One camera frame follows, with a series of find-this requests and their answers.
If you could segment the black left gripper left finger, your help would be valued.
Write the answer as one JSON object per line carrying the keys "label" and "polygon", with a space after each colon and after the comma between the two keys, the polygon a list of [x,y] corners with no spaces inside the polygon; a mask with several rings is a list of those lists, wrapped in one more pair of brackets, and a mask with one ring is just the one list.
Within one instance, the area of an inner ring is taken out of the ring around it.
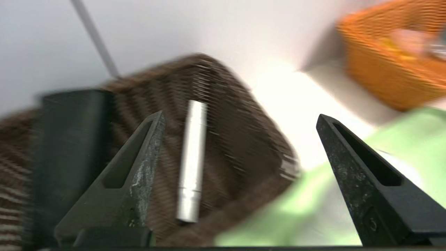
{"label": "black left gripper left finger", "polygon": [[150,194],[166,120],[146,117],[54,229],[59,246],[149,246]]}

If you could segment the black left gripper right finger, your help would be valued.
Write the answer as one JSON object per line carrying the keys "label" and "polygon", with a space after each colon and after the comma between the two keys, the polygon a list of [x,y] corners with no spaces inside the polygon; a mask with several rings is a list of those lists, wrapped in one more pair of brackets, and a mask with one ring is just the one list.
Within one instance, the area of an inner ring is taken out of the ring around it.
{"label": "black left gripper right finger", "polygon": [[445,246],[445,208],[338,120],[316,130],[363,246]]}

